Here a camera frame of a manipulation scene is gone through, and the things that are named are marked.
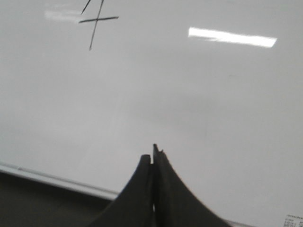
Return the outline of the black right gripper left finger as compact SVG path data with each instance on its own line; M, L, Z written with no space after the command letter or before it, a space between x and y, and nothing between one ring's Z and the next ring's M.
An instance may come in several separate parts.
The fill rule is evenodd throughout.
M142 155L131 179L90 227L151 227L153 169L150 155Z

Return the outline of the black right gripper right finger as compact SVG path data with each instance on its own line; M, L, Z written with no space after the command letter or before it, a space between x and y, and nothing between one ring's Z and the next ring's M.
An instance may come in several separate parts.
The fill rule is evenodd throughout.
M228 227L186 187L166 154L153 144L153 201L158 227Z

